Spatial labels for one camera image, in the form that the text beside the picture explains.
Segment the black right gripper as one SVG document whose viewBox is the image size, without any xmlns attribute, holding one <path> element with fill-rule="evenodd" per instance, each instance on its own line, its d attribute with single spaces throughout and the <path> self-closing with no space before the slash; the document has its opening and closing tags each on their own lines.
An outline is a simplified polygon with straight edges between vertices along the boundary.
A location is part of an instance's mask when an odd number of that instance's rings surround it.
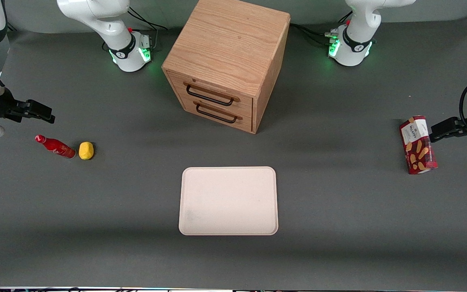
<svg viewBox="0 0 467 292">
<path fill-rule="evenodd" d="M 24 118 L 37 119 L 53 124 L 55 116 L 52 108 L 35 100 L 26 100 L 26 112 L 22 107 L 24 102 L 15 100 L 10 90 L 0 86 L 0 118 L 6 118 L 20 123 Z"/>
</svg>

